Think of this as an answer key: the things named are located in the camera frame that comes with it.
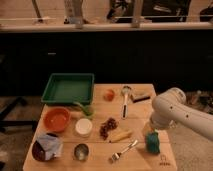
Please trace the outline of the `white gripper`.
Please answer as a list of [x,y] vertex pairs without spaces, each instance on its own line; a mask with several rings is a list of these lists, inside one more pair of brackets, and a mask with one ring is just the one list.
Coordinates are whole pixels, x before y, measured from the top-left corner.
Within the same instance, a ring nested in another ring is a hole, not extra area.
[[146,136],[148,133],[152,133],[154,129],[157,130],[166,130],[171,126],[172,121],[162,118],[150,118],[150,124],[146,123],[142,129],[143,136]]

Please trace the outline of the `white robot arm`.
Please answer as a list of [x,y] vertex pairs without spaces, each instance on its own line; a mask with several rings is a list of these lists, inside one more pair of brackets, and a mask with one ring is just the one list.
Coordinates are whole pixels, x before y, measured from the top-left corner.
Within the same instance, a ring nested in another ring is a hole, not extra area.
[[142,129],[144,136],[155,130],[168,129],[179,122],[199,135],[213,141],[213,116],[185,105],[186,95],[177,87],[157,95],[152,100],[153,112]]

